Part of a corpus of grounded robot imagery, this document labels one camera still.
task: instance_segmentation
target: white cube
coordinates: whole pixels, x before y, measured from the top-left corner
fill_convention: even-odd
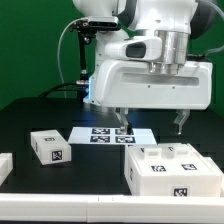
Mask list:
[[[220,197],[223,173],[191,145],[175,143],[126,146],[125,177],[132,195]]]
[[[42,165],[71,161],[71,146],[56,130],[31,132],[31,145]]]
[[[5,181],[9,173],[13,169],[12,154],[1,153],[0,154],[0,186]]]

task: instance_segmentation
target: green wall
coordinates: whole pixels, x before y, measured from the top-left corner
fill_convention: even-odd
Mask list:
[[[224,9],[224,1],[218,0]],[[72,0],[0,0],[0,109],[21,97],[35,97],[60,84],[57,44],[64,27],[80,13]],[[202,53],[223,44],[224,23],[190,42],[190,51]],[[94,70],[93,46],[87,48],[90,73]],[[224,53],[210,56],[215,65],[211,108],[224,116]],[[76,33],[66,33],[62,44],[65,81],[79,77]]]

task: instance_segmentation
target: white paper sheet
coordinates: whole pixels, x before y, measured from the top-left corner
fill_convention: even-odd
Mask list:
[[[118,128],[74,127],[69,144],[136,145],[156,144],[151,129],[133,129],[131,135],[121,135]]]

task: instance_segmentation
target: white robot body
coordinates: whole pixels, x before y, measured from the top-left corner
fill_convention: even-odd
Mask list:
[[[104,17],[121,12],[129,3],[73,2],[85,16]],[[137,36],[128,39],[122,30],[97,34],[96,69],[84,102],[115,108],[205,109],[211,100],[212,64],[186,61],[190,22],[198,3],[133,0],[130,4],[135,8],[127,27]]]
[[[195,0],[138,1],[135,30],[166,30],[191,33],[190,22],[197,9]]]

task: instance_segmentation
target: black tabletop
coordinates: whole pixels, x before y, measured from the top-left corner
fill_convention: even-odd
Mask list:
[[[152,129],[157,143],[190,143],[224,170],[224,119],[210,110],[192,111],[181,136],[174,110],[130,111],[133,128]],[[72,162],[42,166],[30,132],[58,130],[68,140],[73,127],[119,127],[115,114],[86,109],[74,99],[24,98],[0,111],[0,153],[13,153],[14,169],[0,193],[124,194],[124,146],[72,145]]]

